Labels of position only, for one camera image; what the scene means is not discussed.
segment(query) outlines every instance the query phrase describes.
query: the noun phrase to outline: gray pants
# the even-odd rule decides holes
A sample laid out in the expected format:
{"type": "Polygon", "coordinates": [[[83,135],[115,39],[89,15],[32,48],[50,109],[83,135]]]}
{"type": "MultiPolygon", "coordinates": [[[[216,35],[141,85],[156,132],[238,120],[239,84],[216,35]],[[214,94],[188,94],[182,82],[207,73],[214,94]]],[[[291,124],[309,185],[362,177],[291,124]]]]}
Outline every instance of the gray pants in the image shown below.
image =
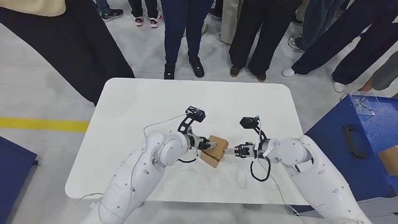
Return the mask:
{"type": "Polygon", "coordinates": [[[231,44],[238,25],[238,6],[240,0],[224,0],[221,40],[231,44]]]}
{"type": "Polygon", "coordinates": [[[391,83],[398,78],[398,51],[390,56],[390,58],[373,73],[372,87],[377,91],[388,88],[391,83]]]}

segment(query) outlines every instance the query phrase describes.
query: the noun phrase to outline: black cable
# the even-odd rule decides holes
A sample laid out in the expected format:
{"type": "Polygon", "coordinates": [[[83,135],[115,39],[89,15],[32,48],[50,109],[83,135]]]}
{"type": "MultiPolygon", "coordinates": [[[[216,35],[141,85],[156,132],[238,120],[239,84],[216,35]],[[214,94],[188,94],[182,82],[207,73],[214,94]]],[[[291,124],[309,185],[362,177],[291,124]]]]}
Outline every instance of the black cable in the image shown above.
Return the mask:
{"type": "Polygon", "coordinates": [[[267,162],[268,162],[268,171],[267,171],[267,177],[264,178],[264,179],[258,179],[258,178],[253,174],[253,161],[252,161],[251,164],[250,164],[250,173],[251,173],[251,176],[252,176],[254,179],[256,179],[257,181],[259,181],[259,182],[265,182],[266,180],[268,180],[269,174],[271,173],[271,162],[270,162],[270,160],[269,160],[268,157],[266,157],[266,159],[267,159],[267,162]]]}
{"type": "Polygon", "coordinates": [[[179,159],[178,161],[183,162],[184,164],[190,164],[191,162],[195,162],[196,160],[197,160],[197,159],[194,158],[194,159],[189,160],[189,161],[184,161],[184,160],[181,160],[181,159],[179,159]]]}

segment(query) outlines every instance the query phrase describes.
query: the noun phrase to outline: black shoe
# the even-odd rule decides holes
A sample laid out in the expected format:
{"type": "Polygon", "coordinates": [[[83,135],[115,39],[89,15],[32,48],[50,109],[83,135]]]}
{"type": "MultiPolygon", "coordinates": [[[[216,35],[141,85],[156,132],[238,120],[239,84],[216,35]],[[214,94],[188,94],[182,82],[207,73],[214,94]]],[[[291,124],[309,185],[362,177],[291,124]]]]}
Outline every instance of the black shoe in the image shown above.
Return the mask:
{"type": "Polygon", "coordinates": [[[102,20],[104,22],[109,22],[115,18],[119,18],[123,15],[123,10],[121,9],[111,9],[111,12],[109,14],[103,14],[101,13],[102,20]]]}
{"type": "Polygon", "coordinates": [[[232,77],[237,77],[239,75],[240,71],[241,71],[241,68],[239,68],[238,66],[233,65],[231,70],[229,71],[229,74],[232,77]]]}
{"type": "Polygon", "coordinates": [[[303,24],[303,21],[298,20],[296,15],[294,15],[294,17],[292,18],[291,22],[294,23],[297,26],[301,26],[303,24]]]}
{"type": "Polygon", "coordinates": [[[199,57],[190,58],[189,63],[191,64],[193,73],[196,75],[196,77],[202,78],[205,76],[205,70],[203,69],[203,66],[200,63],[199,57]]]}
{"type": "Polygon", "coordinates": [[[174,80],[175,65],[164,65],[164,79],[174,80]]]}
{"type": "Polygon", "coordinates": [[[217,12],[216,8],[210,9],[208,14],[209,14],[209,16],[211,16],[217,20],[221,20],[223,18],[223,13],[217,12]]]}
{"type": "Polygon", "coordinates": [[[264,82],[267,78],[267,75],[263,73],[262,75],[255,75],[259,82],[264,82]]]}

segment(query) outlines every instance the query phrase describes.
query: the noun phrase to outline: yellow floor line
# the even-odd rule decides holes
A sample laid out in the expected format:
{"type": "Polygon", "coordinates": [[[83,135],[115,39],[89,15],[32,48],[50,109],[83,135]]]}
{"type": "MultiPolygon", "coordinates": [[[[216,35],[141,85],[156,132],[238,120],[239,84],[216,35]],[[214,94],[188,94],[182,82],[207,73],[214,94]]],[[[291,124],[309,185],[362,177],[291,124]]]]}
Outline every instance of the yellow floor line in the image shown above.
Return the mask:
{"type": "Polygon", "coordinates": [[[76,133],[85,133],[89,123],[88,121],[0,118],[0,128],[70,131],[76,133]]]}

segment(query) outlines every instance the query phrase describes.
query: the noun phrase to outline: blue equipment case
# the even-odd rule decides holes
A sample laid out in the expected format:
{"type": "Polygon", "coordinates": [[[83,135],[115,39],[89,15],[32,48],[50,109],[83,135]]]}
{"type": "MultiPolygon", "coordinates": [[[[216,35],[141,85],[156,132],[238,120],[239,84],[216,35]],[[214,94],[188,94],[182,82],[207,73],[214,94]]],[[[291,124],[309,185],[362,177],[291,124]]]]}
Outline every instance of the blue equipment case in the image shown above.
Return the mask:
{"type": "Polygon", "coordinates": [[[37,155],[0,137],[0,223],[11,212],[37,155]]]}
{"type": "Polygon", "coordinates": [[[398,193],[398,176],[389,176],[378,156],[398,144],[398,99],[377,99],[381,109],[364,120],[348,95],[306,133],[343,174],[357,201],[398,193]]]}

